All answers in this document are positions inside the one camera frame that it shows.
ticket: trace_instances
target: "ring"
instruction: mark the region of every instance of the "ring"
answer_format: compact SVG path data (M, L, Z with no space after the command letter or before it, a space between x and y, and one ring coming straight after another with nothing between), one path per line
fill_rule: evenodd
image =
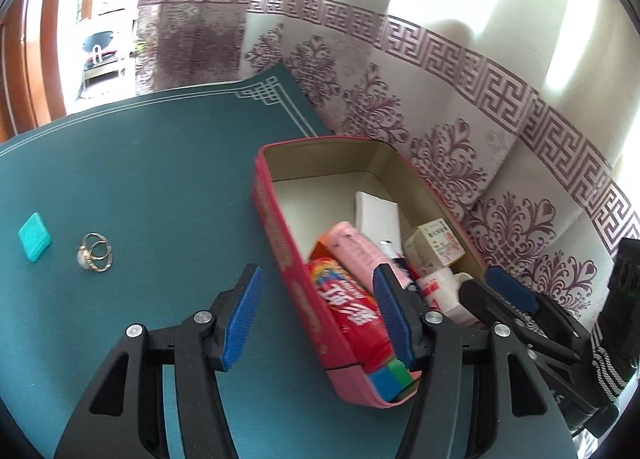
M91 245L90 239L98 239L94 241ZM94 255L94 250L99 246L105 246L104 255ZM78 248L78 264L80 264L84 269L91 269L93 271L107 271L111 267L111 263L113 262L113 251L111 251L111 245L109 241L104 235L100 235L100 233L88 233L82 238L82 242L80 243L80 247ZM94 261L100 262L104 259L107 259L106 264L103 267L100 267L95 264Z

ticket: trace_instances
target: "floor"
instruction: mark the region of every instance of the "floor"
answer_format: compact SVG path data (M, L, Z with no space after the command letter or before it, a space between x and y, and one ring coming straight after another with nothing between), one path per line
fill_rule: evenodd
M72 113L79 113L98 105L117 102L136 95L136 67L135 60L129 58L126 62L124 75L118 76L117 71L91 78L87 81L86 89L76 100Z

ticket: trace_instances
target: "red box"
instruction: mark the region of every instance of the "red box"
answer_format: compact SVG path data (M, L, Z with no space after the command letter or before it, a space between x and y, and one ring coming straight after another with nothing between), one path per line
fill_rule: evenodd
M465 256L452 265L454 273L466 271L481 279L486 267L437 192L390 145L324 136L260 149L252 197L306 333L343 400L386 409L398 403L382 400L356 364L305 266L320 235L337 222L354 222L358 190L398 203L403 239L414 227L445 218L465 248Z

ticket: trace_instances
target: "metal screw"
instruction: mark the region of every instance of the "metal screw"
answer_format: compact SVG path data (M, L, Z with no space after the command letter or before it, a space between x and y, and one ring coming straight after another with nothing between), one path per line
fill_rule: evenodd
M193 315L193 319L197 324L206 324L207 322L211 322L212 315L209 311L198 311L195 315Z
M442 313L439 311L427 311L424 319L430 324L439 324L442 322Z
M142 325L133 324L127 327L127 336L129 338L135 338L136 336L140 336L142 334Z
M505 324L498 324L494 327L494 332L498 336L502 336L503 338L505 338L511 334L511 329L509 329Z

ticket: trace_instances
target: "curtain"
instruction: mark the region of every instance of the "curtain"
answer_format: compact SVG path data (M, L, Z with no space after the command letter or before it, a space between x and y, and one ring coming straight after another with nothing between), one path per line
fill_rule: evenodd
M640 232L623 192L635 183L640 38L618 0L139 8L139 94L240 80L284 61L329 128L393 144L487 264L591 328L620 239Z

